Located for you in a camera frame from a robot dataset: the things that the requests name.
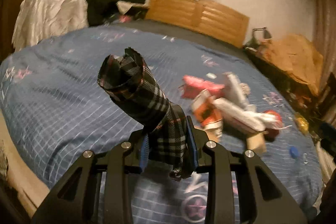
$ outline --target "brown curtain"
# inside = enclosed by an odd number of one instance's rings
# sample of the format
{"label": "brown curtain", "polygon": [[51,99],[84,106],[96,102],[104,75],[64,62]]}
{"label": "brown curtain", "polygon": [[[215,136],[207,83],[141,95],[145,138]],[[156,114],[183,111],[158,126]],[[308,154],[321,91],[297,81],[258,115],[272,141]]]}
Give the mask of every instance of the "brown curtain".
{"label": "brown curtain", "polygon": [[[320,91],[326,86],[330,73],[336,75],[336,0],[316,0],[316,22],[313,43],[323,55]],[[336,126],[336,104],[323,120]]]}

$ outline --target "blue bottle cap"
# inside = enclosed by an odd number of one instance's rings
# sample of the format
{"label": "blue bottle cap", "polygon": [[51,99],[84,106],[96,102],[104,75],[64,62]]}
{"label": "blue bottle cap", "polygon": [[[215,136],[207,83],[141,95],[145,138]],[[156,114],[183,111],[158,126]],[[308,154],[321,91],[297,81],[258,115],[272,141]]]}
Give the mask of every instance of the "blue bottle cap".
{"label": "blue bottle cap", "polygon": [[297,148],[295,146],[291,146],[290,149],[289,149],[289,152],[290,152],[293,159],[298,158],[299,155],[300,155],[299,150],[297,150]]}

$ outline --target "black plaid object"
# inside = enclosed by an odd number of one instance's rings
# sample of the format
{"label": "black plaid object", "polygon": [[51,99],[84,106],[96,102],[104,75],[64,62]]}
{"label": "black plaid object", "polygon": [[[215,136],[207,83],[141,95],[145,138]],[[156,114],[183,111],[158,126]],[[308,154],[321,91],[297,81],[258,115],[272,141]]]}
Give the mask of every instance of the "black plaid object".
{"label": "black plaid object", "polygon": [[98,84],[124,112],[148,132],[150,159],[174,166],[179,175],[186,152],[186,120],[156,83],[143,57],[132,48],[122,58],[105,58]]}

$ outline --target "bedsheet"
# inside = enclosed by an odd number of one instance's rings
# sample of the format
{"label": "bedsheet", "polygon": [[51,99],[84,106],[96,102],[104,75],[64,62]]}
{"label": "bedsheet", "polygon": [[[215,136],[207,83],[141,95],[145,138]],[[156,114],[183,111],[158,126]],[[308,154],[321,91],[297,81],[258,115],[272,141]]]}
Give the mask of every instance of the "bedsheet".
{"label": "bedsheet", "polygon": [[[142,128],[97,84],[104,58],[121,56],[126,47],[142,54],[167,98],[179,104],[186,115],[192,114],[191,101],[182,99],[178,89],[184,75],[206,79],[212,73],[217,76],[212,81],[220,83],[223,72],[237,74],[250,86],[249,101],[258,111],[274,109],[285,126],[292,125],[267,143],[262,160],[303,209],[313,205],[322,178],[312,140],[298,131],[291,107],[258,70],[239,58],[195,43],[120,26],[87,28],[45,39],[12,54],[0,66],[0,107],[10,136],[24,162],[49,188],[84,150],[108,151]],[[220,143],[239,153],[245,148],[243,141],[229,134],[223,134]],[[291,145],[300,152],[297,159],[290,157]],[[306,164],[303,153],[307,154]],[[176,182],[168,177],[170,168],[150,161],[142,175],[130,176],[135,223],[204,221],[207,174],[194,173]],[[238,223],[234,174],[232,180]]]}

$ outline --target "pink package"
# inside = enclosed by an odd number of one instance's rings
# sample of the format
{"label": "pink package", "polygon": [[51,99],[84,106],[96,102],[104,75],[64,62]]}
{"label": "pink package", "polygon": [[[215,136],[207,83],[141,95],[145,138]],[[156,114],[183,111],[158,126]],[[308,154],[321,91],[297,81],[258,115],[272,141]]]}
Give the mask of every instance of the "pink package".
{"label": "pink package", "polygon": [[183,81],[185,84],[183,85],[184,93],[182,94],[182,98],[194,99],[202,90],[208,90],[211,96],[215,96],[216,98],[223,97],[225,85],[215,84],[190,75],[183,76]]}

